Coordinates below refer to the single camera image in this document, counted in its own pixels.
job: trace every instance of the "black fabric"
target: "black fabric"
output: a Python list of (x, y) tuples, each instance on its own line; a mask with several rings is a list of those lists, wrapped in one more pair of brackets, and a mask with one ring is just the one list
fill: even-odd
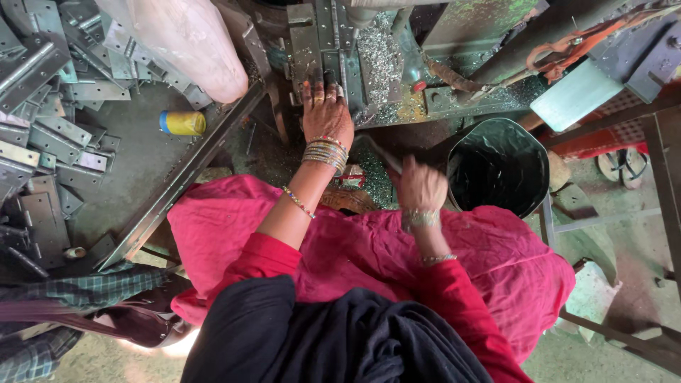
[(491, 382), (454, 330), (414, 302), (353, 289), (295, 303), (290, 276), (228, 286), (213, 303), (182, 382)]

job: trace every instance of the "hand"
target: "hand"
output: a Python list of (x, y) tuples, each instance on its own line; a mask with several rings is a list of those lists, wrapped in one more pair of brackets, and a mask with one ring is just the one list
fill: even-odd
[(325, 93), (321, 68), (315, 70), (314, 97), (310, 82), (303, 82), (302, 129), (306, 141), (313, 137), (329, 136), (340, 141), (349, 151), (355, 137), (355, 125), (343, 97), (343, 88), (336, 84), (333, 75), (329, 77)]
[(399, 186), (400, 206), (410, 210), (441, 209), (447, 200), (449, 189), (444, 174), (427, 165), (417, 164), (412, 155), (406, 156), (402, 161)]

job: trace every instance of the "woman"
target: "woman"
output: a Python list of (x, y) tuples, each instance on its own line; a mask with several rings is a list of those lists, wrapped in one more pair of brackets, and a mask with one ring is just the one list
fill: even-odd
[[(329, 302), (296, 302), (298, 249), (354, 135), (343, 90), (331, 84), (325, 92), (320, 75), (314, 95), (304, 83), (302, 165), (206, 299), (210, 311), (182, 381), (530, 382), (441, 232), (447, 180), (412, 157), (400, 204), (423, 266), (413, 287), (420, 303), (359, 288)], [(178, 221), (169, 219), (175, 232)]]

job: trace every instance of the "green checkered cloth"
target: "green checkered cloth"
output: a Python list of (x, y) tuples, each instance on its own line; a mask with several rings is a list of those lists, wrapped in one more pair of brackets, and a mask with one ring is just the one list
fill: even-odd
[[(86, 277), (0, 288), (0, 301), (56, 299), (81, 310), (103, 309), (156, 288), (166, 280), (165, 269), (124, 260)], [(0, 322), (0, 338), (32, 325)], [(81, 336), (81, 331), (59, 327), (26, 341), (0, 340), (0, 382), (25, 382), (49, 376), (59, 366), (59, 359), (73, 348)]]

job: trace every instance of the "slipper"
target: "slipper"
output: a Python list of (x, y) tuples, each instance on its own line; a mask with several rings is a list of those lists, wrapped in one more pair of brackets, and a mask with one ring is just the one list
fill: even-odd
[(648, 167), (648, 156), (639, 153), (634, 148), (627, 149), (626, 162), (622, 169), (622, 182), (629, 190), (636, 190), (641, 187), (643, 179), (641, 175)]
[(620, 180), (620, 170), (624, 168), (624, 161), (619, 152), (601, 154), (596, 158), (596, 165), (605, 178), (613, 182)]

